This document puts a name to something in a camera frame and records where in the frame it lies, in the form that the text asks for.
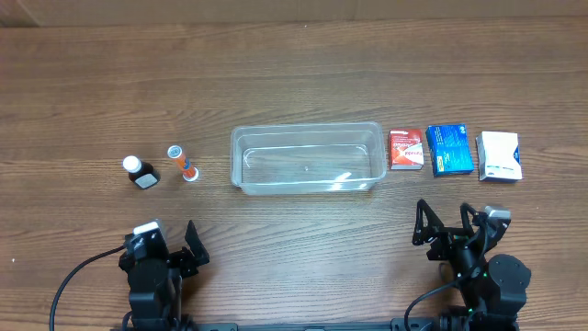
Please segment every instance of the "red and white box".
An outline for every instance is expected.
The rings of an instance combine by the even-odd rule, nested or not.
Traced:
[[[423,135],[418,129],[390,130],[390,169],[418,170],[423,167]]]

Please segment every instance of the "bottle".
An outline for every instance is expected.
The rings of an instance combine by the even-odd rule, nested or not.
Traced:
[[[122,160],[122,167],[129,171],[129,179],[140,189],[147,189],[159,183],[159,173],[153,165],[142,162],[137,156],[127,156]]]

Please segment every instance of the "white cap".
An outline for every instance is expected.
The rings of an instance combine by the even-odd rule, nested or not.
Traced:
[[[141,160],[137,156],[129,155],[122,160],[122,167],[130,173],[136,173],[141,170]]]

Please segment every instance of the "brown tabletop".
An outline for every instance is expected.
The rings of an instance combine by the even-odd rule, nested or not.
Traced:
[[[524,179],[388,173],[369,193],[252,197],[230,181],[234,127],[374,120],[519,133]],[[166,157],[182,145],[186,183]],[[178,249],[194,220],[210,263],[186,281],[200,323],[386,321],[441,284],[413,246],[416,201],[447,225],[502,204],[488,257],[533,272],[524,330],[588,329],[588,18],[0,29],[0,330],[45,330],[63,278],[160,218]],[[161,172],[141,191],[121,167]],[[70,282],[58,330],[103,330],[130,309],[118,256]],[[413,316],[461,303],[457,291]]]

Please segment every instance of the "orange and blue bottle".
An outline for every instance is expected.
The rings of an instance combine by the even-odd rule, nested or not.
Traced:
[[[177,167],[182,171],[186,181],[195,181],[198,179],[198,169],[192,165],[190,160],[182,151],[182,147],[173,145],[167,149],[167,156],[174,160]]]

